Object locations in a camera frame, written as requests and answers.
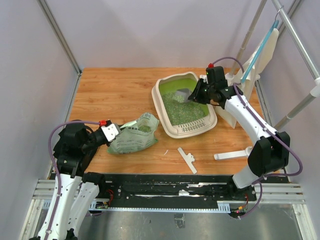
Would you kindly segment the metal litter scoop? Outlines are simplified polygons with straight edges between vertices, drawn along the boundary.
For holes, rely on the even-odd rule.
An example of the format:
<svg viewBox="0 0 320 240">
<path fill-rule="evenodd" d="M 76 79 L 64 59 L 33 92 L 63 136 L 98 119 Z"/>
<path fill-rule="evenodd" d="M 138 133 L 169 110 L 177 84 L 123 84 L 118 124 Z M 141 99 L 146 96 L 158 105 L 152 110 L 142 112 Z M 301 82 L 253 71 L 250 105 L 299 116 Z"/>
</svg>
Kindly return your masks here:
<svg viewBox="0 0 320 240">
<path fill-rule="evenodd" d="M 191 103 L 192 101 L 189 99 L 191 94 L 192 91 L 188 88 L 178 89 L 173 95 L 173 100 L 178 103 Z"/>
</svg>

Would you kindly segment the green cat litter bag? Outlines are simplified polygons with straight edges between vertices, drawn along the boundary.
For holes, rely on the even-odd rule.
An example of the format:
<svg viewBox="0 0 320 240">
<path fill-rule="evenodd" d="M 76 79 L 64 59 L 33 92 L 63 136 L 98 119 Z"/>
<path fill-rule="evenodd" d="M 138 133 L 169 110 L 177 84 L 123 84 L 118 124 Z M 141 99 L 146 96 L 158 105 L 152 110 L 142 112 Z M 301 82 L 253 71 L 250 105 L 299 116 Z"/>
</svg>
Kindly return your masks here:
<svg viewBox="0 0 320 240">
<path fill-rule="evenodd" d="M 107 148 L 109 154 L 130 154 L 145 150 L 158 142 L 155 131 L 159 120 L 145 112 L 138 119 L 120 127 L 121 134 Z"/>
</svg>

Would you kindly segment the white plastic bag clip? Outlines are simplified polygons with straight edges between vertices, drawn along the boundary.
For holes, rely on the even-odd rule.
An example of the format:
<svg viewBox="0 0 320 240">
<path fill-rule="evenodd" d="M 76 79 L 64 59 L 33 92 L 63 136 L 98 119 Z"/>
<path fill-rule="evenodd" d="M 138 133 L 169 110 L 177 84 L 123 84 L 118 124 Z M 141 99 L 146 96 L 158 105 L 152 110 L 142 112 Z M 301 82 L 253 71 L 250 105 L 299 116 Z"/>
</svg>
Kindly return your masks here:
<svg viewBox="0 0 320 240">
<path fill-rule="evenodd" d="M 194 156 L 191 153 L 186 154 L 181 147 L 179 147 L 177 150 L 179 154 L 182 156 L 182 158 L 184 159 L 185 163 L 188 165 L 189 169 L 192 171 L 192 173 L 196 174 L 197 170 L 193 165 L 193 162 L 195 161 Z"/>
</svg>

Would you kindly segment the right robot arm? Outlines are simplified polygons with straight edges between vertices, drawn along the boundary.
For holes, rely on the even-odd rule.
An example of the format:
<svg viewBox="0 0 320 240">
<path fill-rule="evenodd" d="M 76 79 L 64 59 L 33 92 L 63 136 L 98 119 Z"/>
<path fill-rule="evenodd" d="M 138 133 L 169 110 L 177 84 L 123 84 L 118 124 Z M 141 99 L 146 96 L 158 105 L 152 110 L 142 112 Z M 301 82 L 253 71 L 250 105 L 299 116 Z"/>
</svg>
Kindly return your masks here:
<svg viewBox="0 0 320 240">
<path fill-rule="evenodd" d="M 211 101 L 218 103 L 236 118 L 252 141 L 247 165 L 233 175 L 233 183 L 226 188 L 230 199 L 240 199 L 245 193 L 244 188 L 288 165 L 290 136 L 284 131 L 278 132 L 263 120 L 236 84 L 228 85 L 223 67 L 208 67 L 206 79 L 197 81 L 188 99 L 203 105 Z"/>
</svg>

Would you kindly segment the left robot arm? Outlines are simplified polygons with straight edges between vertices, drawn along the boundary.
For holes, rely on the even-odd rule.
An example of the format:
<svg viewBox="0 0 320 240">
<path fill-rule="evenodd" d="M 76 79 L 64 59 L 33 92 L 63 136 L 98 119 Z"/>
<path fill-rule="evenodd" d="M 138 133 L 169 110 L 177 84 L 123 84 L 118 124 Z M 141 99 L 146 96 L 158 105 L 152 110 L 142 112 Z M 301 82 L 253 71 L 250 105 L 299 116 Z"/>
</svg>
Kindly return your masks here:
<svg viewBox="0 0 320 240">
<path fill-rule="evenodd" d="M 45 220 L 36 240 L 76 240 L 80 227 L 95 198 L 107 193 L 105 175 L 86 172 L 98 148 L 121 134 L 110 120 L 73 120 L 59 124 L 59 140 L 48 151 L 55 169 L 55 185 Z"/>
</svg>

